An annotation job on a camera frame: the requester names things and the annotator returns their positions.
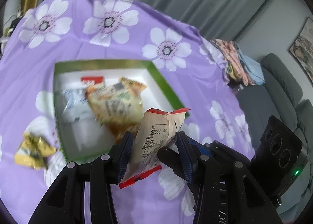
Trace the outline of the beige red-edged snack packet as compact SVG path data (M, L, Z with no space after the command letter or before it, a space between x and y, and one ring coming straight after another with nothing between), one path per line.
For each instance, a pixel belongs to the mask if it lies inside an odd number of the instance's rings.
M181 131L188 111L188 108L180 108L169 113L150 108L144 113L125 176L119 183L120 189L129 187L162 168L157 152L174 144L174 136Z

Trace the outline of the gold snack packet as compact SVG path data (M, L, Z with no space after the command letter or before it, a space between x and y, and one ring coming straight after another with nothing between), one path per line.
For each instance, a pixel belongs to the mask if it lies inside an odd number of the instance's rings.
M20 166L39 170L47 167L46 159L56 151L57 148L50 145L41 136L24 132L23 140L14 155L14 162Z

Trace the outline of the green cream snack packet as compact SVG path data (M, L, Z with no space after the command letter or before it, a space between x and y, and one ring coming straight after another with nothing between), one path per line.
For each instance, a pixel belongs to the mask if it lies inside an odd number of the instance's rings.
M121 82L110 87L99 83L86 88L86 98L96 119L100 123L140 123L144 108L140 97L136 97Z

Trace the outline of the red triangular snack packet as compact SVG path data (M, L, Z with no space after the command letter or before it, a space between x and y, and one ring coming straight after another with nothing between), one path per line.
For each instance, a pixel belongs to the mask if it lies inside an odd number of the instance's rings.
M81 83L84 86L93 86L99 83L104 83L104 77L102 76L81 77Z

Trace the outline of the yellow biscuit packet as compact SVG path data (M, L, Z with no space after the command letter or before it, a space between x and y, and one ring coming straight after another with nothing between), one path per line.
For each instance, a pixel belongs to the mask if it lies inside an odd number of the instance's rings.
M144 83L126 77L120 77L119 82L127 89L130 89L136 97L140 97L141 93L147 88L147 85Z

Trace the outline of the grey sofa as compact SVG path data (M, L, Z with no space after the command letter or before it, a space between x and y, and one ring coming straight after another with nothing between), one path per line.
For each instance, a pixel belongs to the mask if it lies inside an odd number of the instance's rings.
M284 223L294 223L312 197L312 103L302 99L302 88L274 53L261 60L265 82L240 90L236 97L244 111L253 149L261 143L268 119L274 115L308 148L308 162L282 196L277 212Z

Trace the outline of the green cardboard box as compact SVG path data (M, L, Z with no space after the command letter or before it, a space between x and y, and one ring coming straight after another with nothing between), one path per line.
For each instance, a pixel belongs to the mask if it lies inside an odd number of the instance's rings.
M79 163L109 152L125 131L135 132L146 110L183 108L158 69L145 60L58 62L53 98L64 158Z

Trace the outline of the orange snack packet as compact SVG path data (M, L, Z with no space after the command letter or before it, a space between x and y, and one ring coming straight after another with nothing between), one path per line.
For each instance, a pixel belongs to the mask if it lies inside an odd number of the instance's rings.
M117 145L123 139L126 132L131 132L133 138L136 138L140 128L140 123L106 123L106 126L115 138Z

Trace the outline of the folded pink blue cloths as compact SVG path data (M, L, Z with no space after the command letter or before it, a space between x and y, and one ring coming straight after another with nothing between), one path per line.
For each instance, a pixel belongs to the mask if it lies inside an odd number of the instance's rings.
M234 41L213 39L210 43L216 47L226 61L226 75L235 82L242 82L244 86L262 85L265 82L261 65L246 56Z

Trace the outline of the silver white snack packet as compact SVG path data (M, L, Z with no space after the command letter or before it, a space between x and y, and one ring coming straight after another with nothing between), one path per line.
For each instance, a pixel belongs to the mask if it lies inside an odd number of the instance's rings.
M95 118L85 93L85 88L67 88L62 90L61 96L64 105L62 120L64 123L72 124Z

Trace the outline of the purple floral tablecloth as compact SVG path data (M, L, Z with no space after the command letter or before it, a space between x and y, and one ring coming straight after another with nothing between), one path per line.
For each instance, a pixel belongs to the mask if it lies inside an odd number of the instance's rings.
M14 162L25 131L58 143L55 64L101 59L152 62L191 110L188 136L254 156L245 115L227 86L227 61L195 27L134 0L44 0L18 23L1 59L1 200L16 222L29 221L65 166L60 152L47 169Z

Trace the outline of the framed wall picture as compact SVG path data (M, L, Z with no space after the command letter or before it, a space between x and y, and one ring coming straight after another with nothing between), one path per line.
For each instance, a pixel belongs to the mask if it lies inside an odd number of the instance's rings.
M289 52L296 58L298 63L302 66L309 80L312 82L312 19L306 19L301 32L296 37Z

